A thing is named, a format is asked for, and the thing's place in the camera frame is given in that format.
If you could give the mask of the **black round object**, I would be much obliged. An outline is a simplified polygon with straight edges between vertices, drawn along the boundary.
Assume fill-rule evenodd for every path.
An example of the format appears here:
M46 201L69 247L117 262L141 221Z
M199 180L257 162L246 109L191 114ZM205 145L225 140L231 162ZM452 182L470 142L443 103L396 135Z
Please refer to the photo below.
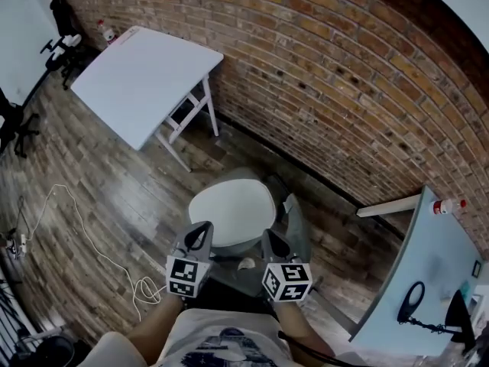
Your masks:
M25 341L19 341L9 367L67 367L74 356L73 343L63 336L43 339L34 351L28 350Z

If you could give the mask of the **person's right forearm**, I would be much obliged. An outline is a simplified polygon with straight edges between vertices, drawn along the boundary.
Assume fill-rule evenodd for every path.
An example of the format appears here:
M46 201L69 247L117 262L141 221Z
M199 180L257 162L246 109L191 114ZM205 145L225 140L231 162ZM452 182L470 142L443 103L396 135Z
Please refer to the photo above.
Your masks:
M332 355L331 348L310 326L300 307L295 302L275 302L274 309L283 332L298 343L315 351Z

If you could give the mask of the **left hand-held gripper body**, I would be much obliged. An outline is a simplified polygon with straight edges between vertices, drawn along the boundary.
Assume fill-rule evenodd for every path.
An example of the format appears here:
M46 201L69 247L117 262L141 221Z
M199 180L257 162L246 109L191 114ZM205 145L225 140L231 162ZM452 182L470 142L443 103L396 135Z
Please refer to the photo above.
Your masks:
M172 252L167 256L167 292L181 297L196 298L212 266L209 252L189 249L189 233L193 223L176 236Z

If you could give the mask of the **person's left forearm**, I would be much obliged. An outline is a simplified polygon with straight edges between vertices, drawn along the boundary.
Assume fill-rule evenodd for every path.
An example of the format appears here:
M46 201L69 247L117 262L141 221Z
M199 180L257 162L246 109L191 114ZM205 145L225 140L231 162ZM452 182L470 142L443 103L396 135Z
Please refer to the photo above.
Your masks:
M183 300L167 294L161 302L127 334L128 340L148 365L157 362L177 317L183 309Z

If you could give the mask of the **black desk lamp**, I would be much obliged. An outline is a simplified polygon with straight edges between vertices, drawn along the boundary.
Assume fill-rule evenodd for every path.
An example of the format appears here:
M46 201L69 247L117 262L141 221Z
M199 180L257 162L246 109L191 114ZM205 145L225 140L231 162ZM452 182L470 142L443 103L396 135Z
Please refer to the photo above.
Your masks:
M417 288L421 288L420 295L416 302L411 302L411 295ZM471 316L468 313L468 308L465 300L462 297L461 291L457 290L450 301L449 308L445 315L444 324L425 324L413 317L413 313L423 301L425 295L425 285L422 281L414 283L407 292L403 303L400 306L397 314L397 322L399 324L409 323L414 326L420 326L436 334L451 334L452 343L463 343L464 349L462 355L465 356L469 351L473 350L476 345L474 330L471 324Z

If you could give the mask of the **white cloth bundle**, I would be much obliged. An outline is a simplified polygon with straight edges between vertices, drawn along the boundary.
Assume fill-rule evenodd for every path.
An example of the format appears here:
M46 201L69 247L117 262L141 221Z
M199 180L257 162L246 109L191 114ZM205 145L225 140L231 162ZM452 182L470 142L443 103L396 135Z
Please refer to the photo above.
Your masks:
M52 58L56 60L62 54L68 52L72 47L78 46L81 40L82 40L81 34L63 36L58 40L58 42L56 42L56 44L51 49Z

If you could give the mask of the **black office chair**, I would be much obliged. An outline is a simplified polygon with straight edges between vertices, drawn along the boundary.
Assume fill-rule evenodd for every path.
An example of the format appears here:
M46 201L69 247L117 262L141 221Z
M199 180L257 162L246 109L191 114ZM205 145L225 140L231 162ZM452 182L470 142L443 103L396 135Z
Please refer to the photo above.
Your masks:
M40 134L38 130L29 129L33 120L40 116L37 113L32 113L28 120L23 122L24 107L9 102L0 88L0 117L4 119L0 127L0 155L5 151L8 144L15 139L15 154L21 158L26 158L24 140L28 136Z
M61 70L61 76L63 77L62 87L64 90L68 90L69 87L67 82L73 71L82 71L82 69L86 67L86 62L91 54L91 49L86 43L83 30L79 29L74 10L67 0L52 0L50 3L50 10L52 11L53 18L56 22L59 37L55 40L49 40L40 50L40 53L42 54L44 51L50 53L50 56L45 63L47 72ZM51 49L56 42L63 36L76 34L81 34L82 36L80 44L76 47L72 47L68 52L54 60L52 58Z

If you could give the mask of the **white folding table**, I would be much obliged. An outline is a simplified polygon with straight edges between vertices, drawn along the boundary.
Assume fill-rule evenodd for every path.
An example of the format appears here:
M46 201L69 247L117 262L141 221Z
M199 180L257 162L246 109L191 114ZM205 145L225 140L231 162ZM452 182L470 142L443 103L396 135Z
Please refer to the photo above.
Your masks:
M209 74L223 54L140 26L129 28L73 82L71 90L139 151L151 136L186 170L172 144L203 109L219 134Z
M417 281L424 283L425 294L413 316L434 325L445 322L449 299L460 287L466 286L471 296L477 284L472 272L483 258L452 214L433 214L430 206L437 199L428 187L422 189L393 266L351 335L353 346L402 356L440 356L449 344L447 333L397 321Z

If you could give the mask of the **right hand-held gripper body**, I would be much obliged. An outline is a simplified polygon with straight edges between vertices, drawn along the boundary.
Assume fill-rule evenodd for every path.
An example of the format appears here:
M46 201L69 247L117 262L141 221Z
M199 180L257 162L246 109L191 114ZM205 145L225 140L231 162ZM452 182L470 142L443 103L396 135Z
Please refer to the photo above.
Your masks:
M299 302L304 300L313 285L309 258L302 258L293 243L282 236L290 247L286 261L266 261L264 258L264 234L261 238L265 263L261 280L267 296L274 302Z

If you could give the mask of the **grey shell chair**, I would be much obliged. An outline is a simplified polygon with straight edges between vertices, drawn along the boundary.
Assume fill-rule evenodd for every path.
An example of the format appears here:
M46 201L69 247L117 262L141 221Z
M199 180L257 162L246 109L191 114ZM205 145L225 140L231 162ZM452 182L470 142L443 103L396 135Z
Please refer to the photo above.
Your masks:
M240 167L213 181L206 188L219 182L245 178L259 180L272 195L277 215L274 224L269 229L292 242L300 256L309 258L310 262L312 233L309 223L303 215L298 199L287 189L277 174L261 178L252 169ZM267 295L261 283L265 269L261 247L262 235L254 241L228 248L214 248L212 246L210 277L249 297ZM253 258L256 266L252 269L239 271L238 264L245 257Z

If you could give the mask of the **clear bottle red label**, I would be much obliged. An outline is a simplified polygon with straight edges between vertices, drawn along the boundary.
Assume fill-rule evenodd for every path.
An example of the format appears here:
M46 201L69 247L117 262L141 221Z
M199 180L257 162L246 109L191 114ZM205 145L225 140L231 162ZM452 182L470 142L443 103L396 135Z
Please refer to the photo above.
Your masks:
M97 25L107 45L112 44L117 39L117 35L112 27L107 25L104 20L98 20Z
M466 200L444 199L432 202L431 208L435 215L445 215L464 209L467 206Z

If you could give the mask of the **person's printed white shirt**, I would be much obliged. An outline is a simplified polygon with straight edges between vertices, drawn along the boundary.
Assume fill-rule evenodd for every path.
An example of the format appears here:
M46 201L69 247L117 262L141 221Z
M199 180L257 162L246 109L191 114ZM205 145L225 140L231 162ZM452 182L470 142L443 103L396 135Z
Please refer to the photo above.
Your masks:
M153 365L123 335L106 333L78 367L297 367L269 314L183 311Z

